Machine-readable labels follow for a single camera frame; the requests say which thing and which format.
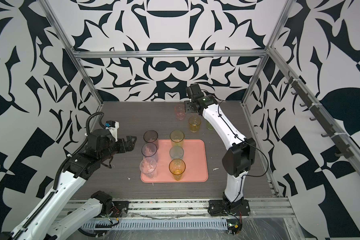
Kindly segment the pink tray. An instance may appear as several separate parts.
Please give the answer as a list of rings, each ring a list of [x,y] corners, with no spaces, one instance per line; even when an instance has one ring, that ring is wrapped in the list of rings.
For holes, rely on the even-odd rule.
[[[185,151],[183,161],[186,164],[185,172],[182,178],[177,181],[169,170],[171,162],[170,149],[171,140],[159,140],[158,165],[156,167],[158,174],[151,179],[141,174],[141,180],[144,183],[193,183],[205,182],[208,179],[208,167],[205,151],[205,143],[202,140],[184,140],[183,149]]]

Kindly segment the blue glass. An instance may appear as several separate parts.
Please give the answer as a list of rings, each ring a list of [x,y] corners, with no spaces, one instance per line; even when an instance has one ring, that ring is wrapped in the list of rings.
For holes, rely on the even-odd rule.
[[[158,147],[154,143],[146,143],[142,147],[143,158],[151,158],[158,162]]]

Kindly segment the tall amber glass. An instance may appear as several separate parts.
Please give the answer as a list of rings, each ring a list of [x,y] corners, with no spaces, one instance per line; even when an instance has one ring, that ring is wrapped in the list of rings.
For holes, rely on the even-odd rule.
[[[186,170],[186,163],[181,159],[174,159],[169,164],[169,170],[176,181],[180,181]]]

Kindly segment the clear glass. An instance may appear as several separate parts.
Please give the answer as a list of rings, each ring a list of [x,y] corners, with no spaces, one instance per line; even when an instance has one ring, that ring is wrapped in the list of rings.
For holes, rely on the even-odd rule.
[[[153,158],[144,158],[140,163],[140,171],[149,179],[156,178],[158,176],[157,161]]]

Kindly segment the dark smoky glass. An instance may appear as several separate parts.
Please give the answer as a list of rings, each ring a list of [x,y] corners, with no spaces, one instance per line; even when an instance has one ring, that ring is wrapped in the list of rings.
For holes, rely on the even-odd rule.
[[[155,130],[148,130],[144,133],[143,139],[146,143],[155,144],[159,148],[159,134]]]

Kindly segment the teal glass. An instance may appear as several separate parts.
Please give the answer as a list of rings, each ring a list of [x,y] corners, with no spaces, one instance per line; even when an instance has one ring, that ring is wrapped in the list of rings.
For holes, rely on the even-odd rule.
[[[169,153],[170,153],[170,157],[171,157],[172,160],[175,160],[175,159],[182,160],[184,158],[185,151],[180,146],[173,146],[170,149]]]

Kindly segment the pink glass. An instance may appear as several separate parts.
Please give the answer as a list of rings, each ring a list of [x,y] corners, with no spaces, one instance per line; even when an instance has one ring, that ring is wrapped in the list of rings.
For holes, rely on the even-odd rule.
[[[185,118],[186,112],[184,104],[177,104],[175,106],[175,115],[178,120],[183,120]]]

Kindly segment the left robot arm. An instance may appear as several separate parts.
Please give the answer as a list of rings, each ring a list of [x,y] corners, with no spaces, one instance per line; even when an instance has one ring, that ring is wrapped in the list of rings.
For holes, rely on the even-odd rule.
[[[65,240],[92,218],[108,215],[113,199],[97,191],[81,207],[56,220],[74,193],[106,160],[131,152],[136,141],[135,136],[119,139],[112,127],[87,132],[85,141],[58,168],[54,185],[42,201],[12,231],[0,233],[0,240]]]

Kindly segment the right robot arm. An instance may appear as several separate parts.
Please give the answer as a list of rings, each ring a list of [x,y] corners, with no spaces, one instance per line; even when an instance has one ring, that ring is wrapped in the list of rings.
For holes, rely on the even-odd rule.
[[[202,92],[198,84],[186,88],[189,98],[185,101],[186,111],[197,113],[212,125],[227,150],[222,164],[227,172],[227,185],[221,201],[210,201],[208,212],[211,216],[238,215],[250,211],[244,198],[246,178],[259,178],[265,175],[250,175],[258,150],[254,139],[247,138],[231,123],[224,114],[221,104],[212,95]]]

